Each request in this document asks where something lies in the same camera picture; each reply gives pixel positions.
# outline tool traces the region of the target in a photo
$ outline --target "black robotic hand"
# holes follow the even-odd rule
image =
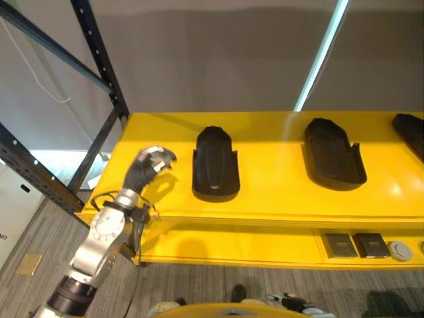
[[[171,150],[161,146],[141,150],[125,176],[124,188],[140,193],[156,174],[164,168],[171,168],[171,161],[176,160]]]

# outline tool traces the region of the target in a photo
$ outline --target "yellow shelf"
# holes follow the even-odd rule
[[[327,229],[251,227],[153,221],[142,237],[143,262],[179,262],[234,266],[261,266],[339,270],[422,269],[421,230],[379,231],[386,243],[400,240],[413,258],[328,258],[321,235]],[[349,230],[344,233],[371,233]]]
[[[173,150],[174,169],[143,193],[161,219],[216,225],[336,229],[424,229],[424,165],[392,128],[391,112],[135,113],[92,196],[120,189],[136,153],[160,144]],[[422,113],[414,114],[423,117]],[[303,162],[303,132],[315,117],[333,120],[360,143],[368,181],[352,191],[313,183]],[[238,151],[241,189],[231,201],[208,203],[191,191],[198,134],[222,127]],[[80,217],[89,222],[88,203]]]

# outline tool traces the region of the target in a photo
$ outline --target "small black box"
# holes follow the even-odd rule
[[[386,258],[390,256],[381,234],[357,233],[353,236],[356,248],[362,258]]]
[[[323,243],[329,258],[358,256],[347,234],[324,234]]]

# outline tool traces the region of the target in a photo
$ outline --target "white cable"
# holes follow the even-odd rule
[[[53,100],[55,100],[56,102],[63,104],[63,103],[67,103],[71,100],[70,97],[68,97],[67,99],[64,99],[62,101],[60,101],[59,99],[56,99],[38,80],[37,75],[35,74],[31,64],[29,64],[27,58],[25,57],[25,55],[23,54],[21,48],[19,48],[19,45],[16,43],[15,39],[13,38],[11,31],[9,30],[9,28],[7,27],[5,21],[0,17],[0,22],[3,25],[3,28],[5,28],[7,35],[9,36],[9,38],[11,39],[12,43],[15,45],[15,48],[18,50],[18,52],[21,54],[22,59],[25,61],[26,65],[28,66],[29,70],[31,71],[32,75],[34,76],[35,81],[37,82],[38,86],[40,86],[40,88],[45,91]]]

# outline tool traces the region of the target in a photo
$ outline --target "fluorescent light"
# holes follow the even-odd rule
[[[346,11],[346,6],[349,0],[339,0],[337,2],[336,7],[333,12],[333,16],[331,17],[329,26],[327,27],[327,31],[325,31],[325,35],[323,41],[318,49],[318,53],[313,61],[311,70],[307,76],[307,79],[303,85],[302,92],[300,93],[299,99],[297,100],[296,106],[293,111],[301,111],[303,104],[305,103],[309,92],[311,91],[312,85],[317,78],[319,69],[321,68],[325,56],[330,48],[332,41],[334,40],[334,35],[336,34],[337,28],[339,27],[340,21]]]

